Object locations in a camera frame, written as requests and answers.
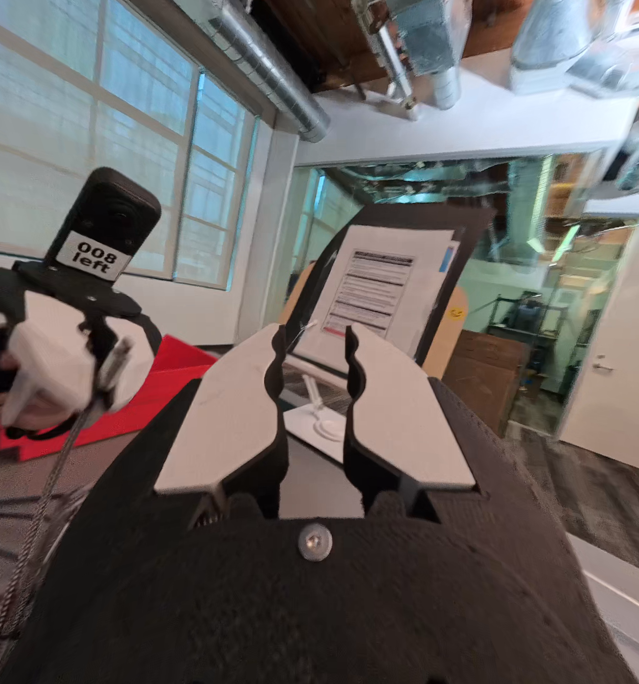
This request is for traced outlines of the metal shelf rack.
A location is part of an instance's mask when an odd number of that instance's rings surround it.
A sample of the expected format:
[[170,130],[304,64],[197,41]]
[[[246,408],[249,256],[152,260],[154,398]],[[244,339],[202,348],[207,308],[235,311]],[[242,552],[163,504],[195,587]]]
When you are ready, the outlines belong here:
[[527,370],[543,374],[554,360],[567,315],[567,306],[551,304],[537,292],[524,291],[518,298],[498,295],[492,301],[484,332],[526,345]]

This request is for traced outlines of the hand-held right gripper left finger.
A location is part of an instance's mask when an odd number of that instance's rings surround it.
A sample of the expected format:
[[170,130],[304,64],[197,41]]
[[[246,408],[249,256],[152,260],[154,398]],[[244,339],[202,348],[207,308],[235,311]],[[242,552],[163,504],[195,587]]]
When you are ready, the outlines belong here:
[[234,494],[254,497],[277,518],[289,469],[279,397],[285,328],[272,323],[208,370],[154,484],[157,494],[208,494],[220,509]]

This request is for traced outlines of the white door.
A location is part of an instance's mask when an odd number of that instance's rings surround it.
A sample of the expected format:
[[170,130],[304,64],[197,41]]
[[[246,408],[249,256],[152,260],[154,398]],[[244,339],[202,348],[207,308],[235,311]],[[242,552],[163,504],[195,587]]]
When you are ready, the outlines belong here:
[[[597,355],[615,372],[594,371]],[[557,437],[639,468],[639,227],[597,323]]]

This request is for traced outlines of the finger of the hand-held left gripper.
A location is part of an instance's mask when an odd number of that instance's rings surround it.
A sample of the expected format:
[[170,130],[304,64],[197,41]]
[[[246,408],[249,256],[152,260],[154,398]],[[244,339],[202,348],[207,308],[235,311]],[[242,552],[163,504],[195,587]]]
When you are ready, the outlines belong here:
[[82,311],[33,291],[25,293],[24,304],[25,319],[7,343],[17,371],[1,423],[6,428],[47,429],[88,406],[96,360],[81,329]]
[[135,397],[154,362],[145,336],[123,336],[107,359],[107,412],[116,413]]

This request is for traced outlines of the brown cardboard box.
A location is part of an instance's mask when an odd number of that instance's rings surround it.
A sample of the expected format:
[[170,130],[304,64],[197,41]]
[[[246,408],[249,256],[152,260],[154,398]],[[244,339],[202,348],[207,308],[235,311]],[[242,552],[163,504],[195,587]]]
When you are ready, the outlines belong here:
[[443,383],[498,437],[504,437],[529,346],[462,330]]

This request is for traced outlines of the large silver duct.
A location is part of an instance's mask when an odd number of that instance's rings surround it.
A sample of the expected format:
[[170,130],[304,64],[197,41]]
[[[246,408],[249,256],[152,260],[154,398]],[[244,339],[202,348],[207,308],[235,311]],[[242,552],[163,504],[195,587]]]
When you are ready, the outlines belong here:
[[512,45],[516,95],[571,88],[599,99],[639,97],[634,1],[535,1]]

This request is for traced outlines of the wooden stand board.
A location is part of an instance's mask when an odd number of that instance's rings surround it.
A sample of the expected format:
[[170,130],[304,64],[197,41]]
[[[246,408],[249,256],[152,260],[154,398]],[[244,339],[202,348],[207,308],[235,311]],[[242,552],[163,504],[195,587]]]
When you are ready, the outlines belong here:
[[[300,293],[314,267],[314,263],[315,261],[311,261],[310,264],[298,274],[292,273],[293,276],[297,276],[298,278],[291,283],[293,288],[290,291],[290,295],[278,318],[278,323],[286,323],[289,320],[290,314],[293,312]],[[443,319],[439,323],[438,330],[436,331],[423,363],[423,371],[426,372],[430,378],[443,379],[444,372],[452,357],[455,346],[460,338],[464,322],[467,318],[466,317],[463,321],[451,320],[448,317],[447,312],[452,306],[461,306],[467,310],[467,314],[469,312],[469,299],[466,292],[459,285],[455,286],[453,290],[445,309]]]

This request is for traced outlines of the red plastic bin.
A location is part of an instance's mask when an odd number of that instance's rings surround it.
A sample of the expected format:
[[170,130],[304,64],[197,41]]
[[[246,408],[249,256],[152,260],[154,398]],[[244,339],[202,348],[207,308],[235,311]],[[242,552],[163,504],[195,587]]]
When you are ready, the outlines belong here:
[[[203,377],[216,362],[217,358],[208,352],[165,335],[153,367],[136,396],[117,413],[106,414],[82,430],[74,445],[85,446],[142,430],[188,382]],[[64,434],[50,440],[11,440],[0,428],[0,455],[20,462],[32,460],[57,453],[66,438]]]

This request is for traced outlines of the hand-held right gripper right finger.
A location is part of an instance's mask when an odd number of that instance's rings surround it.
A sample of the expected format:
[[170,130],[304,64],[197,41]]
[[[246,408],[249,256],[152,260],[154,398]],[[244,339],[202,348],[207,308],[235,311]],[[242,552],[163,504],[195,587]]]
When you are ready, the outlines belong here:
[[361,323],[346,329],[345,360],[351,401],[343,471],[365,511],[383,492],[395,492],[416,514],[430,492],[474,491],[477,482],[426,372]]

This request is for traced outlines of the rectangular metal duct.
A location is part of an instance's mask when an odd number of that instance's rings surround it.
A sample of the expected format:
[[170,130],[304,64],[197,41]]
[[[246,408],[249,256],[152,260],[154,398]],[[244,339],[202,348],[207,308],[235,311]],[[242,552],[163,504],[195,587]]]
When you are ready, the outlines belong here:
[[386,97],[415,118],[417,79],[438,109],[460,99],[460,64],[472,19],[471,1],[351,1],[377,62],[388,77]]

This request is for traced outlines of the large window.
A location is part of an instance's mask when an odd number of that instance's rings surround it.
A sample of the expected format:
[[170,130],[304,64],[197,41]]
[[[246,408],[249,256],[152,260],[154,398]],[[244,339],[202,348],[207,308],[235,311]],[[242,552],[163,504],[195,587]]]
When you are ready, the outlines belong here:
[[162,210],[129,271],[229,290],[256,128],[124,1],[0,1],[0,254],[42,257],[112,167]]

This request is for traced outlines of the printed instruction sheet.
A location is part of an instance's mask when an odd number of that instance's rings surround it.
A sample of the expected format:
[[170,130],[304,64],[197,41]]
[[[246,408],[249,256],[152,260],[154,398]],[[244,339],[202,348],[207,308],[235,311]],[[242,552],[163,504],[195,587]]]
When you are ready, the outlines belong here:
[[351,225],[312,331],[344,341],[347,327],[360,323],[413,357],[459,250],[454,234]]

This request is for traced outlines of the silver spiral air duct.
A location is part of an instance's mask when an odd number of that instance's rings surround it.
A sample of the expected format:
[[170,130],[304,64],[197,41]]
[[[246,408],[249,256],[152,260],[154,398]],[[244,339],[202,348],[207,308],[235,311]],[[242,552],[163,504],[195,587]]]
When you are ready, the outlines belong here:
[[330,116],[244,10],[232,1],[206,1],[204,30],[227,58],[297,126],[303,141],[322,141]]

